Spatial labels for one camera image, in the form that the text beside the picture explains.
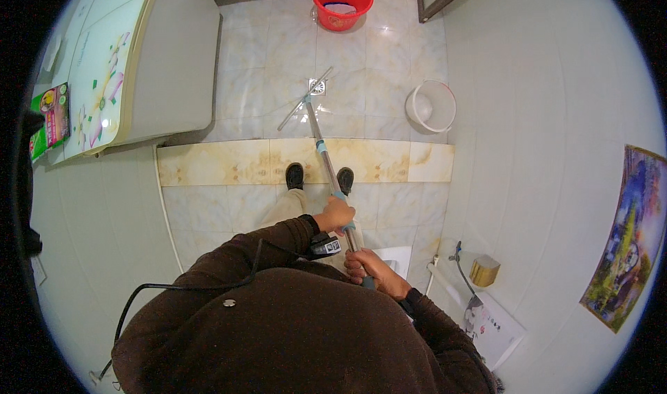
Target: khaki pants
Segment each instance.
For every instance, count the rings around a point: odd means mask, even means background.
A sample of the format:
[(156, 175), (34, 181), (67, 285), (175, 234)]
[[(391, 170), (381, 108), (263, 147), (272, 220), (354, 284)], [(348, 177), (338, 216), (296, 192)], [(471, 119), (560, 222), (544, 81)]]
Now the khaki pants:
[[(294, 219), (303, 214), (306, 214), (306, 199), (305, 193), (303, 190), (291, 189), (288, 190), (284, 195), (282, 195), (275, 206), (264, 216), (262, 223), (260, 224), (260, 229), (273, 226), (278, 222), (286, 221), (287, 219)], [(356, 230), (353, 231), (354, 237), (357, 239), (357, 244), (359, 247), (363, 248), (363, 237), (359, 223), (354, 221)], [(335, 232), (329, 233), (329, 236), (337, 236)], [(349, 248), (347, 245), (347, 239), (345, 237), (338, 237), (340, 242), (341, 251), (334, 256), (327, 256), (326, 258), (318, 259), (317, 262), (322, 264), (331, 265), (338, 271), (347, 274), (343, 262), (345, 261), (345, 252)]]

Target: black cable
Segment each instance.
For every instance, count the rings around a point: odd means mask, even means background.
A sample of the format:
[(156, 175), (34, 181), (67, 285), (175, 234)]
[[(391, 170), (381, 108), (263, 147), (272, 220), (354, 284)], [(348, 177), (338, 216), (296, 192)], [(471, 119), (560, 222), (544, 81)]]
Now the black cable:
[(470, 292), (472, 295), (475, 295), (475, 290), (472, 289), (470, 286), (470, 283), (468, 282), (468, 279), (466, 278), (466, 275), (463, 273), (463, 270), (461, 269), (461, 264), (459, 261), (461, 261), (461, 256), (459, 256), (459, 252), (461, 252), (461, 241), (459, 240), (459, 243), (456, 244), (456, 252), (454, 253), (454, 260), (456, 261), (456, 266), (459, 267), (459, 272), (461, 273), (461, 277), (463, 277), (463, 281), (466, 282), (466, 285), (468, 286), (468, 289), (470, 289)]
[[(134, 301), (134, 298), (137, 297), (137, 294), (139, 294), (139, 291), (143, 289), (165, 289), (165, 290), (184, 290), (184, 291), (211, 291), (211, 290), (231, 290), (235, 289), (238, 287), (243, 287), (244, 285), (250, 283), (255, 279), (255, 273), (257, 273), (257, 267), (260, 264), (260, 253), (262, 252), (262, 244), (267, 243), (268, 245), (279, 249), (281, 251), (285, 251), (287, 253), (290, 253), (292, 255), (295, 255), (296, 257), (300, 256), (296, 252), (290, 251), (289, 249), (285, 249), (282, 247), (279, 247), (278, 245), (269, 242), (268, 240), (265, 240), (264, 238), (260, 238), (260, 242), (257, 244), (257, 252), (255, 253), (255, 260), (252, 265), (252, 270), (250, 271), (250, 275), (248, 275), (246, 278), (243, 280), (235, 283), (235, 284), (228, 284), (228, 285), (217, 285), (214, 287), (184, 287), (181, 285), (173, 285), (173, 284), (152, 284), (152, 283), (146, 283), (139, 285), (136, 290), (132, 292), (132, 295), (129, 296), (129, 299), (127, 300), (127, 303), (125, 304), (125, 308), (123, 309), (123, 312), (121, 313), (120, 320), (118, 321), (118, 327), (116, 327), (116, 333), (113, 337), (113, 344), (115, 345), (118, 339), (121, 337), (121, 330), (123, 328), (123, 323), (125, 322), (125, 316), (127, 316), (127, 312), (129, 311), (129, 307)], [(109, 360), (107, 363), (107, 366), (104, 367), (102, 372), (99, 374), (99, 380), (102, 380), (102, 377), (104, 377), (104, 374), (107, 373), (107, 370), (109, 367), (112, 365), (112, 360)]]

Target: hand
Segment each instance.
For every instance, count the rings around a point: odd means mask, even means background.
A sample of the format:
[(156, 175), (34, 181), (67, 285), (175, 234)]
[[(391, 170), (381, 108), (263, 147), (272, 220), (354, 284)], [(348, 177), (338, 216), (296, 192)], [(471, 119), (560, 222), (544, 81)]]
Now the hand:
[(344, 263), (352, 282), (362, 283), (362, 277), (368, 275), (374, 278), (376, 289), (394, 300), (403, 300), (407, 292), (412, 288), (406, 280), (394, 272), (379, 256), (370, 249), (362, 248), (357, 252), (349, 249), (345, 254)]
[(328, 204), (322, 213), (313, 216), (313, 219), (322, 232), (336, 231), (339, 236), (343, 236), (341, 228), (352, 222), (355, 213), (354, 207), (348, 206), (345, 200), (329, 196)]

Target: wall socket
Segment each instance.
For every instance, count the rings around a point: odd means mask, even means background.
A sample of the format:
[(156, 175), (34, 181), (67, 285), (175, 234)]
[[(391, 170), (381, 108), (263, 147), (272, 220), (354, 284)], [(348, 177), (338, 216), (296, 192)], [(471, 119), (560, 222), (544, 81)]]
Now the wall socket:
[(44, 272), (44, 268), (42, 268), (41, 262), (39, 262), (39, 258), (37, 256), (31, 256), (30, 262), (33, 265), (35, 284), (41, 285), (41, 283), (44, 282), (44, 280), (46, 280), (46, 273)]

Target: blue grip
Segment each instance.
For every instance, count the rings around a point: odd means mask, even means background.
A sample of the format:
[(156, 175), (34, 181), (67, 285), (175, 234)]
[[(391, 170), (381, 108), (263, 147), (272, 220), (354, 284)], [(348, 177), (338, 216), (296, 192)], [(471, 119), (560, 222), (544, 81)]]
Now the blue grip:
[[(338, 197), (338, 198), (340, 198), (340, 199), (343, 200), (343, 201), (346, 201), (346, 199), (345, 199), (345, 194), (343, 194), (342, 191), (334, 191), (334, 192), (333, 192), (333, 196), (334, 196), (334, 197)], [(342, 230), (343, 232), (345, 232), (347, 229), (357, 230), (357, 227), (354, 225), (354, 222), (350, 222), (350, 223), (347, 223), (345, 226), (343, 226), (343, 227), (341, 228), (341, 230)]]
[(315, 148), (318, 149), (318, 152), (320, 153), (320, 155), (322, 155), (322, 153), (327, 150), (327, 146), (324, 145), (324, 140), (323, 139), (320, 139), (319, 141), (317, 141), (317, 143), (315, 143)]
[(365, 289), (374, 290), (375, 283), (373, 282), (373, 277), (366, 275), (364, 278), (362, 278), (362, 287)]

